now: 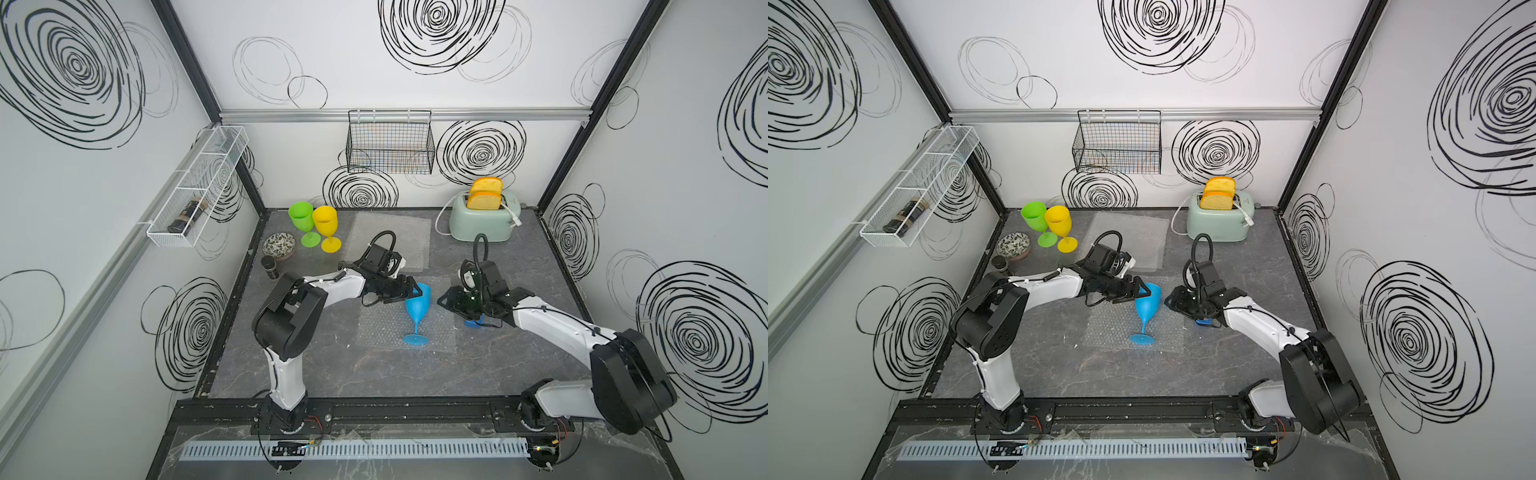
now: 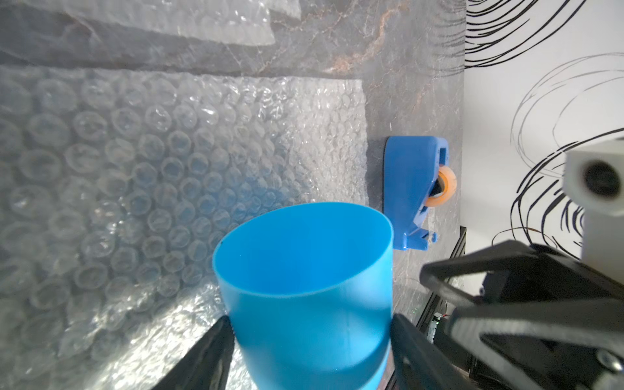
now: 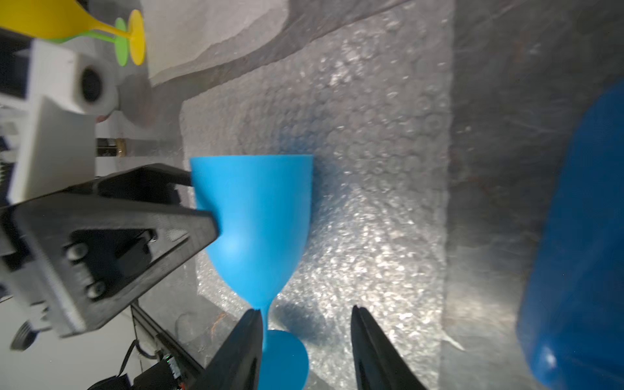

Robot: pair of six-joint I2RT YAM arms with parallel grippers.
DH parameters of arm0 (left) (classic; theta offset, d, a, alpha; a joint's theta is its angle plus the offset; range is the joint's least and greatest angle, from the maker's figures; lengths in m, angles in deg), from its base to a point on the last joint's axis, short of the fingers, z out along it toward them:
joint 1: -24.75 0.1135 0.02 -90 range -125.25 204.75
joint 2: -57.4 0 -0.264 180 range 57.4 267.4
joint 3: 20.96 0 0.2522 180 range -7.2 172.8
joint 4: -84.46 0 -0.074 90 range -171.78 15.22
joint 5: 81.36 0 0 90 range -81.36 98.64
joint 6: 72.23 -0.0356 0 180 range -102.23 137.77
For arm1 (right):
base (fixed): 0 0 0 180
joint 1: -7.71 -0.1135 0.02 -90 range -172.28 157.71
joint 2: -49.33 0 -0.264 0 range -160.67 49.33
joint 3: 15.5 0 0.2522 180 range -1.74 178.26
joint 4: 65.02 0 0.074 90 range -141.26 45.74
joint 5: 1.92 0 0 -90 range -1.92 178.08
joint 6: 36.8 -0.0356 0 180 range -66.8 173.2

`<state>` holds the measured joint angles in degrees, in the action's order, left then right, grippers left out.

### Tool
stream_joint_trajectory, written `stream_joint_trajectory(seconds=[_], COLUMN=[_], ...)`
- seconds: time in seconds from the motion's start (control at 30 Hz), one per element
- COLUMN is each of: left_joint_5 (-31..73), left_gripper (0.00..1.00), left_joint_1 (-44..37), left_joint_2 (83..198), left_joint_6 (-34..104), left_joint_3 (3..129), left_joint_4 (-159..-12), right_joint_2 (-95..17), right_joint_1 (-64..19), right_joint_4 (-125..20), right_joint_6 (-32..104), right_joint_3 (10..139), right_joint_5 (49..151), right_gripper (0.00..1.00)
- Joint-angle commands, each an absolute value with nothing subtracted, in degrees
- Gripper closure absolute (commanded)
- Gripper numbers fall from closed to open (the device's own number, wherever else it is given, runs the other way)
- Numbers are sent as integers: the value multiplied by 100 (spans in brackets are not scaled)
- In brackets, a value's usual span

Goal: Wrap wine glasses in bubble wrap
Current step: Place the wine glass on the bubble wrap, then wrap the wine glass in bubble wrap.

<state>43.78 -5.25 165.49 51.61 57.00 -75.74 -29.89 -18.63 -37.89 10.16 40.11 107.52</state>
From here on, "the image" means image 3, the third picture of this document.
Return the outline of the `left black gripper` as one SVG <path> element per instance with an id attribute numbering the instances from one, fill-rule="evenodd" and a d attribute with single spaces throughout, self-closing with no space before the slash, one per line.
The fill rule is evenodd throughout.
<path id="1" fill-rule="evenodd" d="M 177 185 L 190 172 L 155 163 L 3 207 L 1 282 L 32 330 L 98 330 L 214 242 L 211 213 L 172 206 Z"/>

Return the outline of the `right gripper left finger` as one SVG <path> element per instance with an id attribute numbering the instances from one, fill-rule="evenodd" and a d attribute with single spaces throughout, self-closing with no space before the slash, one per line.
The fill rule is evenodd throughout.
<path id="1" fill-rule="evenodd" d="M 263 318 L 259 310 L 247 310 L 199 375 L 192 389 L 258 388 L 263 355 Z"/>

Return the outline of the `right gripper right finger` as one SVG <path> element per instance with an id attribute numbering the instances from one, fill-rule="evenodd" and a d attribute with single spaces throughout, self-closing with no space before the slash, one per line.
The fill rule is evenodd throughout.
<path id="1" fill-rule="evenodd" d="M 350 328 L 358 389 L 427 389 L 366 308 L 352 308 Z"/>

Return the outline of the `blue plastic wine glass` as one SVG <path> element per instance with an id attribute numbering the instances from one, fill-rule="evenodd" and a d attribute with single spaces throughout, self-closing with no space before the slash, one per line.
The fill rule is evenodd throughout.
<path id="1" fill-rule="evenodd" d="M 303 389 L 310 372 L 304 344 L 268 322 L 305 252 L 313 165 L 309 154 L 190 160 L 197 208 L 211 212 L 219 229 L 206 252 L 228 287 L 262 314 L 261 389 Z"/>

